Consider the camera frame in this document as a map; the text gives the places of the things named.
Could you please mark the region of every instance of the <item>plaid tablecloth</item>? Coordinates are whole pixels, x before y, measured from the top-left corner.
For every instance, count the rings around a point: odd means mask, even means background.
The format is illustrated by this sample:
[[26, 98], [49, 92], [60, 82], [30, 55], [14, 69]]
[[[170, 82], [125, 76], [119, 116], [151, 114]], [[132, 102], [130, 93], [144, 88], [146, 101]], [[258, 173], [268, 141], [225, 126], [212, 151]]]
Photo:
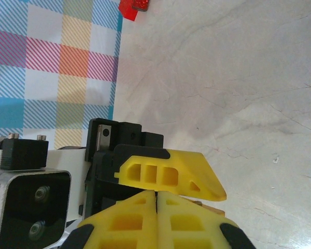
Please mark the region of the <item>plaid tablecloth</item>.
[[112, 118], [121, 28], [118, 0], [0, 0], [0, 136], [85, 144]]

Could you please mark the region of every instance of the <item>camera lens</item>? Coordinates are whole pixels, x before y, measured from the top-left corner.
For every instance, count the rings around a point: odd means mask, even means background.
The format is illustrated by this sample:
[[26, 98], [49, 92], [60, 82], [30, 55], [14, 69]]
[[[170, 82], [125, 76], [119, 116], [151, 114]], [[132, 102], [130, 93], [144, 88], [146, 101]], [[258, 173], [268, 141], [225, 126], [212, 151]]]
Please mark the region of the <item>camera lens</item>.
[[35, 192], [35, 201], [44, 203], [47, 201], [49, 194], [50, 194], [50, 187], [41, 186]]
[[39, 240], [45, 231], [45, 221], [38, 221], [34, 223], [29, 231], [29, 239], [36, 241]]

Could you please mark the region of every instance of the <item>rectangular hole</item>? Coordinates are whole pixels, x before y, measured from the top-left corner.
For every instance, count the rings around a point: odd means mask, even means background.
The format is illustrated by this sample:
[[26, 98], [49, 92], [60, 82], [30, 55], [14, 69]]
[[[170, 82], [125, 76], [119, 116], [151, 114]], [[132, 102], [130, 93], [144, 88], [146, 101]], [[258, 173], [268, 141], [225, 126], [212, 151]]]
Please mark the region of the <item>rectangular hole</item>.
[[174, 249], [212, 249], [209, 240], [175, 239]]
[[156, 183], [157, 182], [157, 166], [146, 165], [145, 182]]
[[117, 215], [111, 224], [110, 231], [141, 230], [143, 226], [143, 216], [140, 214]]
[[203, 225], [199, 217], [191, 214], [179, 214], [171, 216], [172, 231], [203, 231]]
[[140, 182], [140, 164], [133, 164], [128, 168], [128, 179]]
[[109, 240], [104, 241], [100, 249], [136, 249], [137, 240]]
[[168, 186], [178, 185], [178, 171], [174, 168], [164, 167], [164, 172], [162, 176], [162, 184]]

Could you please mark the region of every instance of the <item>metal screw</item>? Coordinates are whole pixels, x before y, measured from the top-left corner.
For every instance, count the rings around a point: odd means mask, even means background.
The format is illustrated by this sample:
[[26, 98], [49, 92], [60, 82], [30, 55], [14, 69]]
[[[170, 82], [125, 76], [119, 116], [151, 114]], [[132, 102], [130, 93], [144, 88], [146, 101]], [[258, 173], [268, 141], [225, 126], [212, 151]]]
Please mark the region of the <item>metal screw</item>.
[[37, 135], [37, 140], [38, 141], [46, 141], [46, 136], [45, 135]]
[[49, 194], [50, 194], [50, 187], [41, 186], [35, 192], [35, 201], [44, 203], [47, 201]]
[[45, 231], [45, 221], [38, 221], [34, 223], [29, 230], [29, 239], [36, 241], [39, 240]]
[[9, 133], [8, 139], [18, 139], [20, 137], [19, 133]]

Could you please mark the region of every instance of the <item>white marble surface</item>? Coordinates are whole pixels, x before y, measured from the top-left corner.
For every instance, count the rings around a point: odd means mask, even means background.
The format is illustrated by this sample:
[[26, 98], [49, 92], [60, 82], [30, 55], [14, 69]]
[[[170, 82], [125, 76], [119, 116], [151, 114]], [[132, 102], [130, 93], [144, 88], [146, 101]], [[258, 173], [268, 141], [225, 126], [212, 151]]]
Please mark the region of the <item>white marble surface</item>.
[[311, 0], [152, 0], [123, 24], [114, 119], [203, 152], [257, 248], [311, 249]]

